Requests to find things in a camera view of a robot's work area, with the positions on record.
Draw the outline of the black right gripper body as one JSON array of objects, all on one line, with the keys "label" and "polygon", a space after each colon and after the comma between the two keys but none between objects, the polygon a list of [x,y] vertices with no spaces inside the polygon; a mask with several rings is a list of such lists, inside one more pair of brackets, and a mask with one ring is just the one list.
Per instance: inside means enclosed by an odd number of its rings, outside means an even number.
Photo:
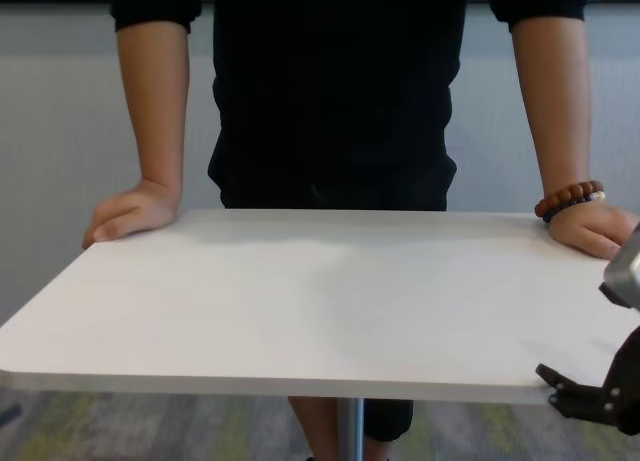
[{"label": "black right gripper body", "polygon": [[629,436],[639,434],[639,328],[616,352],[605,378],[603,411],[608,424]]}]

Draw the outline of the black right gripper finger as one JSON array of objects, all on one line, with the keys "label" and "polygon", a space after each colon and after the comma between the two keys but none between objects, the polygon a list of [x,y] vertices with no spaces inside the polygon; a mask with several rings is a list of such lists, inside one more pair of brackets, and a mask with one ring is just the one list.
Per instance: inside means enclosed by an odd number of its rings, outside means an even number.
[{"label": "black right gripper finger", "polygon": [[615,426],[614,414],[618,387],[611,384],[580,384],[558,371],[539,364],[536,374],[551,389],[547,402],[563,417]]},{"label": "black right gripper finger", "polygon": [[622,282],[602,282],[599,290],[612,304],[626,309],[633,308],[633,301],[631,300],[632,285]]}]

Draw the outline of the person's left hand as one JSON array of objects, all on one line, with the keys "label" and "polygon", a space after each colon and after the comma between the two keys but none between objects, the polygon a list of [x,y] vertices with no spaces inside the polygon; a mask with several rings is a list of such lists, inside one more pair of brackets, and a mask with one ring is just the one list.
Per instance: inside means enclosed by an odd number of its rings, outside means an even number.
[{"label": "person's left hand", "polygon": [[549,235],[590,256],[611,260],[639,224],[639,216],[605,201],[576,204],[556,214]]}]

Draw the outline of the person's right hand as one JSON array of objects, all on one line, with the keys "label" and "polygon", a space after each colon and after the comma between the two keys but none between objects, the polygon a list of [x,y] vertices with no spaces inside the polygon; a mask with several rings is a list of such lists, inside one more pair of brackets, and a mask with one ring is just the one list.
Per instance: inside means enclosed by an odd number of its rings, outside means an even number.
[{"label": "person's right hand", "polygon": [[176,219],[181,195],[180,186],[143,179],[134,188],[106,199],[94,209],[82,248],[171,224]]}]

